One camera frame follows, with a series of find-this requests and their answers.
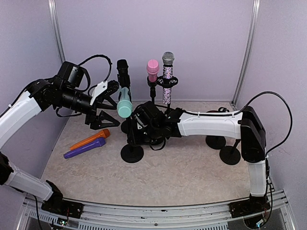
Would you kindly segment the mint green toy microphone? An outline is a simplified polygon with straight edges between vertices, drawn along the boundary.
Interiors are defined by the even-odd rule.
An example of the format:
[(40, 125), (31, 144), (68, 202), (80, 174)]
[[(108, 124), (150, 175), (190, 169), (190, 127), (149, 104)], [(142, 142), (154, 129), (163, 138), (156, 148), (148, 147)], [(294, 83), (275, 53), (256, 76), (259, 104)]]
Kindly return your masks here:
[(121, 118), (128, 118), (132, 113), (130, 90), (127, 87), (123, 87), (119, 91), (117, 112)]

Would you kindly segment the orange toy microphone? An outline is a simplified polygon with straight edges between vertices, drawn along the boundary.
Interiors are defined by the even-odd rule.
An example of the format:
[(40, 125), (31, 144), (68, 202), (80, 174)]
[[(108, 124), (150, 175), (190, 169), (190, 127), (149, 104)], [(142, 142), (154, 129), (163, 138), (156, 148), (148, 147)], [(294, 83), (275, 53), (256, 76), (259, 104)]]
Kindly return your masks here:
[(101, 131), (99, 131), (98, 133), (84, 139), (84, 140), (81, 140), (79, 142), (77, 142), (76, 144), (72, 145), (70, 147), (70, 150), (74, 150), (76, 148), (79, 148), (81, 146), (84, 146), (94, 140), (96, 140), (97, 138), (108, 138), (110, 136), (110, 131), (109, 129), (102, 129)]

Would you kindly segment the purple toy microphone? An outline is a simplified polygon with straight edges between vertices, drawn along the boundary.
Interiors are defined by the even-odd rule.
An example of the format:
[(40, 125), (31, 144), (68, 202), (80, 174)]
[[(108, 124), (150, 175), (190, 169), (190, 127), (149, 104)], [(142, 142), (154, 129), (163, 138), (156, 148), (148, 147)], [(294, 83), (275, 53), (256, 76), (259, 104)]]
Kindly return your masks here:
[(82, 154), (84, 152), (90, 151), (92, 149), (99, 148), (99, 147), (105, 145), (105, 143), (106, 143), (105, 138), (97, 138), (97, 139), (95, 139), (94, 141), (92, 141), (88, 144), (85, 144), (85, 145), (78, 147), (74, 150), (68, 151), (67, 153), (65, 153), (63, 155), (63, 157), (65, 159), (69, 159), (69, 158), (72, 158), (72, 157), (77, 156), (79, 154)]

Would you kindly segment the short black microphone stand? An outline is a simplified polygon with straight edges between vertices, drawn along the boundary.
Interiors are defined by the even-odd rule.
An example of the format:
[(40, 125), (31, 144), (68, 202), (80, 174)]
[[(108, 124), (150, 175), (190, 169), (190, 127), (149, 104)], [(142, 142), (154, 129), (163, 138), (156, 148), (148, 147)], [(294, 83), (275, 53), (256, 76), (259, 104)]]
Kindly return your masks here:
[[(219, 113), (229, 112), (225, 107), (220, 107), (218, 111)], [(205, 141), (206, 144), (214, 150), (220, 150), (226, 145), (226, 139), (223, 136), (207, 136)]]

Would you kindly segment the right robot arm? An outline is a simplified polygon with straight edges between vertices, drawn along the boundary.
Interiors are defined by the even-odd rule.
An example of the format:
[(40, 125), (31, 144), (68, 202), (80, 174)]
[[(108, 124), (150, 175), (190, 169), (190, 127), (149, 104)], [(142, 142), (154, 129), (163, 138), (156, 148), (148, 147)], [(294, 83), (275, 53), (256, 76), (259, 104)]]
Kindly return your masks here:
[(236, 165), (241, 159), (247, 162), (250, 179), (249, 198), (230, 203), (233, 218), (262, 211), (272, 211), (269, 178), (269, 150), (266, 149), (266, 131), (253, 107), (248, 103), (233, 112), (190, 112), (182, 108), (159, 110), (151, 101), (140, 104), (132, 112), (127, 142), (133, 146), (151, 146), (158, 139), (170, 137), (212, 136), (235, 139), (235, 145), (223, 146), (220, 159)]

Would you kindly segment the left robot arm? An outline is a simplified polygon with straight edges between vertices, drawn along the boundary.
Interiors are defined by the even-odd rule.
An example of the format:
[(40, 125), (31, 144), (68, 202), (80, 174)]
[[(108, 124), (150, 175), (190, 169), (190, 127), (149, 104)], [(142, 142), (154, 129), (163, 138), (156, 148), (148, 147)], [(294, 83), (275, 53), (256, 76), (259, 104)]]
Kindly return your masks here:
[[(68, 108), (76, 116), (85, 115), (85, 124), (99, 130), (117, 127), (120, 122), (105, 112), (116, 110), (111, 95), (119, 89), (115, 80), (103, 80), (91, 87), (88, 71), (71, 62), (63, 62), (58, 73), (29, 83), (0, 116), (0, 145), (5, 143), (30, 119), (50, 106), (58, 111)], [(48, 180), (42, 181), (17, 168), (4, 154), (0, 155), (0, 184), (42, 199), (42, 209), (79, 218), (83, 205), (63, 199), (62, 192)]]

